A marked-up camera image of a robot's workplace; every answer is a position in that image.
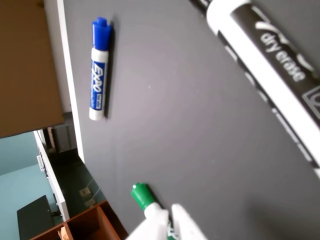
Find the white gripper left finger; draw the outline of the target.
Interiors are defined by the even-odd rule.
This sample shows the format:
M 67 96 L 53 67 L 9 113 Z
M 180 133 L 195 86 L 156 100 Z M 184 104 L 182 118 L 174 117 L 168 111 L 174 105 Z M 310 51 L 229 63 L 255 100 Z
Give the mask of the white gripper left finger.
M 126 238 L 126 240 L 166 240 L 169 222 L 168 211 L 158 211 L 144 219 Z

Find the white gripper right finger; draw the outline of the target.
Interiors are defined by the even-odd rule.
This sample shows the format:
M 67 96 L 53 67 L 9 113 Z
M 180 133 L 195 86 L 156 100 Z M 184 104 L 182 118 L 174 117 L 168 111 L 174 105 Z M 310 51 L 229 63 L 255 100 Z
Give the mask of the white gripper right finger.
M 179 203 L 171 206 L 174 232 L 180 240 L 207 240 L 200 227 Z

